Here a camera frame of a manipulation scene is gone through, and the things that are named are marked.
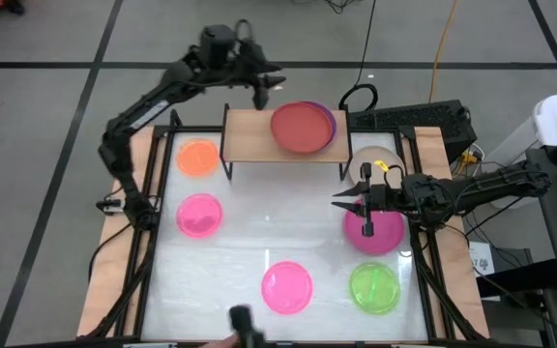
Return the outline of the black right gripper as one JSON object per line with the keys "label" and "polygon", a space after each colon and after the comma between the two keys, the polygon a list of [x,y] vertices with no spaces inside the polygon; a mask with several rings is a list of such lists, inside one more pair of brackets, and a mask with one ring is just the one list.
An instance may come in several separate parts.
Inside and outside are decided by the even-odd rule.
{"label": "black right gripper", "polygon": [[381,162],[375,162],[374,165],[382,165],[383,184],[373,185],[371,183],[370,179],[372,177],[373,164],[371,162],[364,162],[360,168],[361,178],[364,180],[364,183],[357,184],[353,188],[334,194],[334,197],[362,195],[362,203],[332,202],[332,205],[364,219],[362,228],[364,237],[372,237],[374,235],[372,213],[374,211],[383,211],[390,207],[393,189],[388,181],[388,174],[392,170],[397,169],[400,178],[403,178],[403,169],[397,164],[387,165]]}

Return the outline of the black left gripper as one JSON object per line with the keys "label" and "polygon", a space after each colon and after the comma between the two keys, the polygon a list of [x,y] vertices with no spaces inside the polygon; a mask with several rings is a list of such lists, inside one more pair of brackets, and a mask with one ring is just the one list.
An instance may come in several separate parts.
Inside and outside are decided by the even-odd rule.
{"label": "black left gripper", "polygon": [[260,46],[252,40],[238,40],[237,53],[234,58],[233,86],[251,88],[252,102],[257,110],[265,108],[268,102],[268,89],[279,86],[286,80],[284,76],[267,75],[281,70],[281,66],[262,62]]}

